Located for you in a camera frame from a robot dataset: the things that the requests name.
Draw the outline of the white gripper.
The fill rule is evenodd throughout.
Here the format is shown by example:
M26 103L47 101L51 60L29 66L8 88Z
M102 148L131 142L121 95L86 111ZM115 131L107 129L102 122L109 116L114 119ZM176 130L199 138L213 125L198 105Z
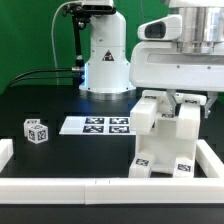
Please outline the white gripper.
M208 91L204 105L208 118L217 92L224 92L224 43L217 43L212 54L182 54L174 42L142 41L132 52L130 81L136 87L167 89L175 116L179 113L175 90Z

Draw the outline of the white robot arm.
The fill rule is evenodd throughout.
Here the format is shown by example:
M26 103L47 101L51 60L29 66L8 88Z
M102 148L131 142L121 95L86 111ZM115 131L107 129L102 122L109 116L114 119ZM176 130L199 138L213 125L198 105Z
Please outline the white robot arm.
M82 0L91 18L91 56L84 89L95 94L124 90L128 84L164 89L175 109L177 90L204 91L206 113L224 92L224 0L162 0L167 16L144 23L140 42L125 67L125 21L113 0Z

